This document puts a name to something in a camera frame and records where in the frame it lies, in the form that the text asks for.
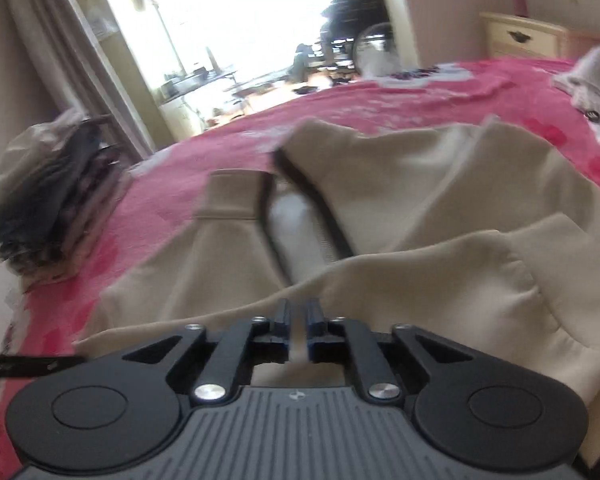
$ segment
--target curtain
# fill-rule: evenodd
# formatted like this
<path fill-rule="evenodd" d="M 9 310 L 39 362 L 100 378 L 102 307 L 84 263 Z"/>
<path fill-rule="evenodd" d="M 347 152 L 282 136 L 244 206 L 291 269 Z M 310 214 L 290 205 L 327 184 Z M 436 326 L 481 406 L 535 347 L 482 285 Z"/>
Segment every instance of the curtain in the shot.
<path fill-rule="evenodd" d="M 149 133 L 75 0 L 7 0 L 20 37 L 61 110 L 109 114 L 106 140 L 135 162 L 154 151 Z"/>

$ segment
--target bed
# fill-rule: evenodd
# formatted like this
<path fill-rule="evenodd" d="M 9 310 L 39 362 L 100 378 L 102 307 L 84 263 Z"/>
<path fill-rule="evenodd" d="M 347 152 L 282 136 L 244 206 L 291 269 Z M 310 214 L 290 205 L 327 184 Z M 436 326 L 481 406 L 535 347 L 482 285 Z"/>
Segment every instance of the bed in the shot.
<path fill-rule="evenodd" d="M 553 74 L 572 65 L 554 60 L 490 60 L 455 65 L 456 76 L 447 78 L 357 82 L 242 118 L 157 153 L 134 169 L 132 187 L 80 274 L 35 288 L 23 298 L 6 335 L 6 349 L 23 354 L 71 352 L 72 341 L 100 291 L 190 219 L 209 172 L 266 169 L 267 153 L 308 117 L 376 136 L 448 122 L 480 123 L 496 114 L 552 143 L 600 186 L 600 146 L 586 118 L 571 107 L 568 95 L 550 85 Z M 0 414 L 23 384 L 13 380 L 2 386 Z M 1 431 L 0 478 L 6 478 L 18 467 L 18 460 L 4 428 Z"/>

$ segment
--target pile of items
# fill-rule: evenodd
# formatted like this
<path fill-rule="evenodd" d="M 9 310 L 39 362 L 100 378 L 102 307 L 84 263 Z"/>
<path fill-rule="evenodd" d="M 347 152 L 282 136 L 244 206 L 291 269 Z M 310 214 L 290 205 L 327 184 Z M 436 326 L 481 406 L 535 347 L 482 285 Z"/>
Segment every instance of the pile of items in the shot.
<path fill-rule="evenodd" d="M 131 183 L 106 117 L 70 110 L 16 137 L 0 160 L 0 259 L 22 287 L 75 276 Z"/>

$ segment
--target metal bolt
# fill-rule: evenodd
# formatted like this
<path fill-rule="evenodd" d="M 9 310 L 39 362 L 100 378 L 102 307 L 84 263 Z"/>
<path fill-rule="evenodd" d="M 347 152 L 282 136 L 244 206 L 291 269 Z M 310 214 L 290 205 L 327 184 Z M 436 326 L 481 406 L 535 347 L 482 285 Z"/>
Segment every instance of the metal bolt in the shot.
<path fill-rule="evenodd" d="M 375 399 L 395 399 L 395 397 L 400 395 L 400 388 L 391 383 L 373 384 L 369 388 L 369 395 Z"/>
<path fill-rule="evenodd" d="M 226 395 L 226 390 L 220 384 L 200 384 L 193 394 L 200 400 L 218 400 Z"/>

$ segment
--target beige jacket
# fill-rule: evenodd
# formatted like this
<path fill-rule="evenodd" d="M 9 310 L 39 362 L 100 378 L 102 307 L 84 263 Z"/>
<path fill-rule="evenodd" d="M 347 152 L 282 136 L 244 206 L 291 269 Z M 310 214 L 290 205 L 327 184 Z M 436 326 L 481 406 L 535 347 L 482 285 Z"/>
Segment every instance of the beige jacket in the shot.
<path fill-rule="evenodd" d="M 368 138 L 310 121 L 273 158 L 276 178 L 214 173 L 193 222 L 103 293 L 77 350 L 318 297 L 329 316 L 416 324 L 568 384 L 589 405 L 582 455 L 596 462 L 600 189 L 497 122 Z M 257 372 L 333 380 L 302 362 Z"/>

